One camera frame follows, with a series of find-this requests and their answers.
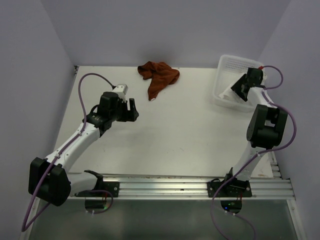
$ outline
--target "glass panel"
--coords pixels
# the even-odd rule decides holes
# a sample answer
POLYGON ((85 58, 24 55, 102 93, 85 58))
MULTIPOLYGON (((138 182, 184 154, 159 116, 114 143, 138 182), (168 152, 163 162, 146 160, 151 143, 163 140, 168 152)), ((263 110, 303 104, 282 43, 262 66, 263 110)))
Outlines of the glass panel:
MULTIPOLYGON (((119 200, 92 216, 84 200, 49 206, 35 221, 31 240, 224 240, 214 227, 207 200, 119 200)), ((257 239, 296 240, 286 200, 245 200, 239 213, 256 228, 257 239)), ((253 239, 243 220, 225 214, 215 201, 215 216, 233 240, 253 239)))

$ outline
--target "white table surface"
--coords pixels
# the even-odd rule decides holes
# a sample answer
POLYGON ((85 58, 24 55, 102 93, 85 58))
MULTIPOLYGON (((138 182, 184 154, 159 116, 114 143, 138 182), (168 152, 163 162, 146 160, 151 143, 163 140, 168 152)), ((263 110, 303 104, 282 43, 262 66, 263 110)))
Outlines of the white table surface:
MULTIPOLYGON (((76 161, 71 173, 93 170, 101 174, 215 176, 225 174, 245 150, 252 113, 217 106, 211 94, 216 69, 177 68, 178 81, 148 101, 151 82, 136 67, 81 66, 59 131, 56 148, 75 132, 83 119, 79 79, 87 73, 105 76, 114 85, 127 84, 140 116, 136 122, 114 122, 76 161)), ((81 86, 87 113, 111 87, 97 76, 81 86)), ((265 155, 252 177, 272 178, 265 155)))

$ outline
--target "black mounting bracket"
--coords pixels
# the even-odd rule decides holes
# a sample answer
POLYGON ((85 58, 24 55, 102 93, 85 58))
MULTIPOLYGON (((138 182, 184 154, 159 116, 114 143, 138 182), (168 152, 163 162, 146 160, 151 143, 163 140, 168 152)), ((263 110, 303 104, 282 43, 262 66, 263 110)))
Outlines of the black mounting bracket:
MULTIPOLYGON (((225 175, 223 181, 220 181, 218 178, 208 181, 206 183, 208 197, 212 198, 215 192, 218 190, 218 188, 232 176, 233 175, 231 168, 230 172, 225 175)), ((217 194, 217 198, 237 198, 239 196, 242 196, 243 198, 252 197, 251 186, 249 181, 241 181, 235 178, 226 186, 224 186, 217 194)))
MULTIPOLYGON (((114 198, 119 196, 120 183, 118 181, 104 181, 99 185, 99 188, 94 188, 95 190, 106 190, 112 194, 114 198)), ((85 197, 85 198, 96 198, 101 197, 103 194, 101 192, 87 192, 81 191, 75 194, 75 197, 85 197)))

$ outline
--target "brown cloth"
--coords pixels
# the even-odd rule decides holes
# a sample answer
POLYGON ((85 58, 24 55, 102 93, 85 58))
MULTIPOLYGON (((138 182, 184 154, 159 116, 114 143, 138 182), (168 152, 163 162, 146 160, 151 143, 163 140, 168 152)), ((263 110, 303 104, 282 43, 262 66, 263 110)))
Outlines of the brown cloth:
POLYGON ((138 72, 144 80, 152 78, 148 88, 149 101, 155 99, 166 86, 174 84, 180 76, 178 70, 172 69, 165 62, 148 61, 145 65, 138 66, 138 72))

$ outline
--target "white basket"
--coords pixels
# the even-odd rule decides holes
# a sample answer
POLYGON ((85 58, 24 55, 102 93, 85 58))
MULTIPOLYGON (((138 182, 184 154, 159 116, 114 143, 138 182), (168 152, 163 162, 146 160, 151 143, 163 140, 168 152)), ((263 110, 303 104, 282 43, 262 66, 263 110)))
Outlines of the white basket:
POLYGON ((214 103, 219 106, 236 109, 241 112, 247 113, 253 111, 256 106, 252 106, 249 101, 243 101, 243 103, 240 103, 222 99, 219 97, 219 94, 221 94, 230 84, 239 80, 241 76, 247 72, 248 68, 258 68, 262 65, 263 64, 261 62, 251 59, 231 55, 222 55, 220 57, 215 83, 213 86, 214 103))

